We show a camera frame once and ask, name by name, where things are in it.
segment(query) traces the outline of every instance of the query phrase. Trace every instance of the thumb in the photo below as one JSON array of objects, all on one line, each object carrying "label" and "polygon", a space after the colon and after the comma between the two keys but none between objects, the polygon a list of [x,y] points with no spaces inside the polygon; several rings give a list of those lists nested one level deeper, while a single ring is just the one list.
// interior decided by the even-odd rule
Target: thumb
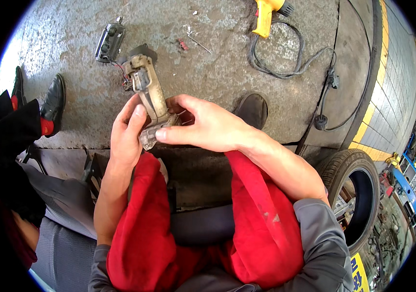
[{"label": "thumb", "polygon": [[159,142],[172,145],[193,145],[193,142],[196,141],[194,127],[195,125],[161,128],[156,132],[156,139]]},{"label": "thumb", "polygon": [[139,133],[146,121],[146,108],[144,105],[139,104],[135,107],[132,116],[129,120],[129,125],[126,131],[133,133]]}]

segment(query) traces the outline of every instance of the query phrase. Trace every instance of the tiled wall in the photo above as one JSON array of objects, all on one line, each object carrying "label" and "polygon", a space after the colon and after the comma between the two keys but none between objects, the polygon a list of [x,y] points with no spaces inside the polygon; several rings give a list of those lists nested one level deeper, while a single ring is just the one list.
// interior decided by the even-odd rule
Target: tiled wall
[{"label": "tiled wall", "polygon": [[382,40],[380,69],[365,117],[349,148],[362,149],[378,170],[409,140],[416,118],[416,47],[397,7],[380,1]]}]

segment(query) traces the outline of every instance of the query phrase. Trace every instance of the gray jacket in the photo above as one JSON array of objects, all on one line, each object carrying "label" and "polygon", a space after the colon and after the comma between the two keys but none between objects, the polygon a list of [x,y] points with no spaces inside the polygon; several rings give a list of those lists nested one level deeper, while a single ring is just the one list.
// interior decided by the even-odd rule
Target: gray jacket
[{"label": "gray jacket", "polygon": [[[291,281],[269,291],[352,291],[354,283],[349,249],[333,211],[318,199],[297,201],[294,211],[300,223],[305,266]],[[101,244],[94,251],[88,292],[116,291],[106,270],[109,249],[110,246]],[[176,290],[192,291],[259,292],[262,289],[253,283],[240,283],[222,269],[211,267],[191,277]]]}]

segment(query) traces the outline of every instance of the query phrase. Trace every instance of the black pants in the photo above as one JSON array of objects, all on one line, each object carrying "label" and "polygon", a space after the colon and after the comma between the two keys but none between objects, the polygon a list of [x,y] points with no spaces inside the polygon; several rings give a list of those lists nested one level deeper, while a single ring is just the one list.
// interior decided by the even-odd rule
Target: black pants
[{"label": "black pants", "polygon": [[36,227],[41,224],[46,205],[15,159],[40,137],[37,100],[14,111],[9,93],[4,91],[0,96],[0,200]]}]

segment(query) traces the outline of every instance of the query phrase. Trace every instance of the black boot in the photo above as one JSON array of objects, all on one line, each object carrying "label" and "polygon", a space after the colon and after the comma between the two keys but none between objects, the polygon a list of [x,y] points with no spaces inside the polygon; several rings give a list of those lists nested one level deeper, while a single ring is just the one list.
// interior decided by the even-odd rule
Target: black boot
[{"label": "black boot", "polygon": [[46,100],[41,108],[40,116],[46,120],[52,120],[54,130],[52,134],[45,135],[47,138],[54,136],[60,131],[62,113],[65,107],[65,82],[59,73],[54,77],[46,93]]},{"label": "black boot", "polygon": [[13,95],[17,97],[18,108],[21,108],[27,103],[26,98],[23,95],[23,76],[19,66],[15,68],[15,83],[13,85],[12,96]]},{"label": "black boot", "polygon": [[258,130],[263,129],[268,117],[266,97],[260,92],[247,92],[240,101],[236,115],[248,125]]}]

